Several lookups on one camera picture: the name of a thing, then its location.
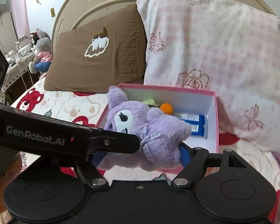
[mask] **brown pillow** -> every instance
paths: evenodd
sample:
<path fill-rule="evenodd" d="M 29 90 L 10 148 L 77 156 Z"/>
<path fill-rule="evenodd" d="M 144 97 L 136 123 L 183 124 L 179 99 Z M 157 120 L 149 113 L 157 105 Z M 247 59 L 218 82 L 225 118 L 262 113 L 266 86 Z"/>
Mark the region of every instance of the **brown pillow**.
<path fill-rule="evenodd" d="M 120 83 L 143 84 L 146 45 L 136 4 L 61 33 L 44 89 L 106 93 Z"/>

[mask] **gingham ribbon bow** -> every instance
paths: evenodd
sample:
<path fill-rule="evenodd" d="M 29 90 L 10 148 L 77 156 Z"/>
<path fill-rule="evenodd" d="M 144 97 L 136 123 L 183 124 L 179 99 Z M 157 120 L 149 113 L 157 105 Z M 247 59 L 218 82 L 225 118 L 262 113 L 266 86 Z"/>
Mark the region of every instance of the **gingham ribbon bow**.
<path fill-rule="evenodd" d="M 139 152 L 143 151 L 144 152 L 144 155 L 146 156 L 146 158 L 149 160 L 149 161 L 152 161 L 152 162 L 155 162 L 154 159 L 153 159 L 153 155 L 151 153 L 151 150 L 149 148 L 149 142 L 150 141 L 153 141 L 157 138 L 159 138 L 160 136 L 162 135 L 161 132 L 159 131 L 155 131 L 155 132 L 152 132 L 151 134 L 147 134 L 147 126 L 144 127 L 141 135 L 140 135 L 140 138 L 141 138 L 141 142 L 140 142 L 140 149 L 139 149 Z"/>

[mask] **bed sheet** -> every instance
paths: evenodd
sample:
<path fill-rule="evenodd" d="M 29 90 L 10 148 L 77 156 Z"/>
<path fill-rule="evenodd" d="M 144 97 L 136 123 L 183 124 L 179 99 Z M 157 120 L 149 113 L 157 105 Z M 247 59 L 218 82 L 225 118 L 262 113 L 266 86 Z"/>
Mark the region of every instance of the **bed sheet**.
<path fill-rule="evenodd" d="M 30 111 L 47 117 L 57 118 L 68 122 L 94 126 L 105 106 L 107 105 L 106 94 L 85 94 L 61 91 L 45 91 L 43 88 L 45 77 L 27 90 L 12 107 Z M 275 188 L 277 201 L 270 214 L 273 223 L 280 222 L 280 157 L 271 152 L 263 152 L 252 143 L 239 139 L 234 135 L 220 131 L 219 152 L 224 149 L 233 149 L 260 172 Z M 23 167 L 25 170 L 39 156 L 21 152 Z M 119 180 L 158 180 L 168 181 L 180 172 L 182 166 L 176 169 L 159 169 L 146 172 L 140 168 L 129 169 L 113 167 L 109 171 L 102 171 L 104 177 L 112 183 Z M 209 168 L 207 174 L 218 169 Z M 74 175 L 71 169 L 62 169 L 63 172 Z"/>

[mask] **white box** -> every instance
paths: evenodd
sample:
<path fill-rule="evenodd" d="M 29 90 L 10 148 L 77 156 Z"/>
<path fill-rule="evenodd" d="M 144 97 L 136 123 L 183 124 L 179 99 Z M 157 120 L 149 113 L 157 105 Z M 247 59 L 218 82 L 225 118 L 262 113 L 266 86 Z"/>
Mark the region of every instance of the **white box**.
<path fill-rule="evenodd" d="M 192 88 L 147 86 L 138 84 L 120 84 L 130 101 L 144 101 L 154 99 L 160 105 L 169 103 L 175 112 L 193 113 L 205 116 L 204 136 L 190 136 L 184 141 L 190 147 L 202 147 L 210 153 L 218 152 L 219 127 L 216 94 L 213 91 Z M 98 128 L 104 128 L 108 106 L 104 109 Z"/>

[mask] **pink curtain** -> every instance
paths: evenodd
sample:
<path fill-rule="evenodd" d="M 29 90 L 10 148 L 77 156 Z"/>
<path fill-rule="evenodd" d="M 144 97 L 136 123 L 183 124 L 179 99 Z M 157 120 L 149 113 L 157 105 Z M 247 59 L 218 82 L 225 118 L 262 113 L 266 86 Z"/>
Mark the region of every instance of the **pink curtain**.
<path fill-rule="evenodd" d="M 13 21 L 15 23 L 18 38 L 29 35 L 29 23 L 27 16 L 26 0 L 10 0 L 13 10 Z"/>

